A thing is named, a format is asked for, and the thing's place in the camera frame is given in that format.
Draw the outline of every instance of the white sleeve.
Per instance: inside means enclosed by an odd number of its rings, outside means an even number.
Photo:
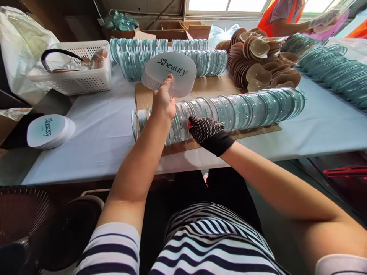
[[[288,19],[290,13],[292,12],[294,1],[296,0],[279,0],[274,7],[270,23],[277,19]]]
[[[74,274],[139,274],[139,249],[139,233],[133,226],[101,225],[93,232]]]
[[[334,274],[367,274],[367,258],[347,254],[332,254],[318,260],[315,275]]]

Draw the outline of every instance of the window frame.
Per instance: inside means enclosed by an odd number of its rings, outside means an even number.
[[[253,12],[253,11],[228,11],[229,4],[231,3],[231,0],[227,0],[227,8],[226,11],[189,11],[189,2],[190,0],[185,0],[185,18],[199,18],[202,17],[203,19],[217,19],[217,20],[248,20],[248,19],[258,19],[261,18],[264,14],[264,12],[269,7],[272,0],[266,0],[262,10],[260,12]],[[351,6],[356,0],[341,0],[339,4],[336,6]],[[332,4],[333,0],[331,0],[330,4],[327,6],[326,9],[328,9]],[[317,15],[321,13],[303,13],[302,19],[310,19],[315,18]]]

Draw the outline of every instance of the white plastic bag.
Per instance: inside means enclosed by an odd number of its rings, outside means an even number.
[[[0,7],[0,43],[11,91],[31,105],[37,104],[51,88],[30,81],[26,75],[42,53],[58,43],[56,36],[25,13]]]
[[[327,26],[332,23],[335,19],[337,19],[341,14],[341,10],[338,8],[331,8],[327,10],[325,13],[320,14],[315,19],[310,22],[309,27],[315,28],[317,26]]]
[[[222,28],[212,25],[208,38],[208,46],[215,47],[218,45],[219,42],[230,40],[232,34],[234,34],[234,32],[239,28],[240,26],[238,24],[234,24],[226,31],[223,30]]]

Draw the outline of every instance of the stack of white lids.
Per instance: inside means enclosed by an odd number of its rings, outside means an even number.
[[[169,95],[185,97],[194,86],[196,65],[190,57],[182,53],[161,53],[147,62],[141,82],[151,90],[158,90],[169,74],[173,75],[173,82],[168,91]]]
[[[75,123],[65,116],[41,116],[29,124],[27,143],[43,150],[55,148],[71,138],[74,131]]]

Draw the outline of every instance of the sbeauty logo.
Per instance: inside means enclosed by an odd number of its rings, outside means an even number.
[[[168,62],[168,59],[161,59],[161,61],[160,62],[157,62],[158,64],[161,64],[162,66],[164,66],[164,67],[167,67],[167,69],[171,69],[171,70],[173,70],[173,71],[175,71],[175,72],[178,72],[179,74],[181,74],[180,76],[184,76],[185,74],[187,74],[188,73],[188,71],[185,71],[184,69],[182,69],[182,68],[179,68],[179,67],[177,67],[177,66],[175,66],[175,65],[173,65],[173,64],[170,64],[169,62]]]
[[[43,136],[51,136],[52,135],[51,121],[52,121],[52,118],[49,118],[49,119],[45,120],[46,134],[43,135]]]

